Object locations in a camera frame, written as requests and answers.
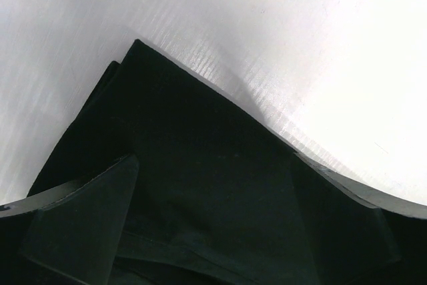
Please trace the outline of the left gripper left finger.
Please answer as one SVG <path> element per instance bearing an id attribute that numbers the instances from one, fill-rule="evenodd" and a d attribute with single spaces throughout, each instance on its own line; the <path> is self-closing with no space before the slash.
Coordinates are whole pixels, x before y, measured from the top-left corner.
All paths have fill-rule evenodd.
<path id="1" fill-rule="evenodd" d="M 106 284 L 139 162 L 1 205 L 2 284 Z"/>

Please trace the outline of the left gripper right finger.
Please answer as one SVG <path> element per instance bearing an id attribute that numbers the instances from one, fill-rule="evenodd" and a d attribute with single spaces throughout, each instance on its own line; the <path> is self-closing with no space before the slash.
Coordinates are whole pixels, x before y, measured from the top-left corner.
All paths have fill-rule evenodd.
<path id="1" fill-rule="evenodd" d="M 302 154 L 292 155 L 290 170 L 322 284 L 426 283 L 426 206 Z"/>

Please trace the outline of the black t-shirt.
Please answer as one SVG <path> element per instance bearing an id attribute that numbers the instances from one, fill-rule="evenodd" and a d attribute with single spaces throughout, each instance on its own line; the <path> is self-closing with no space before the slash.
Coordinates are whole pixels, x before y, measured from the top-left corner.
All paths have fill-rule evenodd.
<path id="1" fill-rule="evenodd" d="M 110 284 L 345 284 L 320 254 L 295 151 L 140 40 L 112 62 L 32 194 L 133 154 L 139 171 Z"/>

